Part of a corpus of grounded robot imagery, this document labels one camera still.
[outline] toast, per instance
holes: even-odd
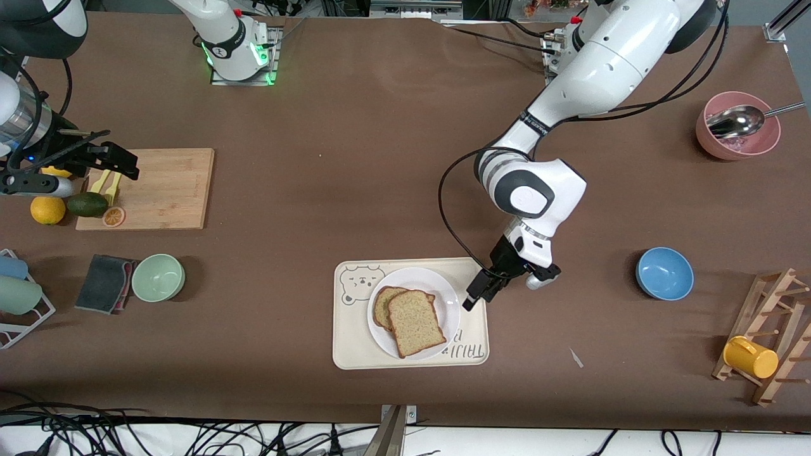
[[[400,358],[448,341],[436,318],[434,295],[408,290],[388,301],[388,315]]]
[[[388,302],[403,291],[408,291],[408,289],[400,288],[399,286],[384,286],[377,292],[375,308],[372,310],[375,325],[378,325],[380,328],[390,333],[392,332],[392,323],[388,319]]]

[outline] yellow mug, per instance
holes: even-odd
[[[735,336],[723,348],[723,362],[757,378],[768,378],[777,370],[777,354],[773,350]]]

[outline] blue bowl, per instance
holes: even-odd
[[[693,289],[693,268],[672,248],[654,247],[639,259],[637,282],[656,299],[677,301]]]

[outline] white plate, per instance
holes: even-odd
[[[384,286],[399,286],[408,288],[410,290],[422,290],[426,293],[436,296],[434,298],[434,309],[436,310],[436,318],[442,328],[442,334],[447,339],[447,342],[438,346],[427,348],[419,353],[411,356],[406,356],[406,359],[413,359],[421,361],[437,356],[448,344],[453,340],[453,335],[459,329],[459,319],[461,318],[461,310],[459,306],[459,298],[456,291],[453,290],[451,284],[448,283],[444,277],[438,273],[424,268],[403,268],[390,273],[388,276],[383,277],[375,289],[371,292],[369,298],[369,308],[367,318],[369,323],[369,330],[371,336],[377,342],[377,345],[391,356],[400,359],[400,353],[397,351],[397,341],[394,340],[394,334],[380,328],[375,323],[374,309],[375,298],[378,292]]]

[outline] lemon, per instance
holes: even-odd
[[[42,225],[56,225],[65,217],[62,198],[38,196],[31,202],[31,217]]]
[[[57,170],[53,166],[48,166],[47,168],[42,168],[40,171],[42,171],[42,174],[48,174],[48,175],[51,175],[51,176],[59,176],[61,178],[69,178],[71,176],[70,171]]]

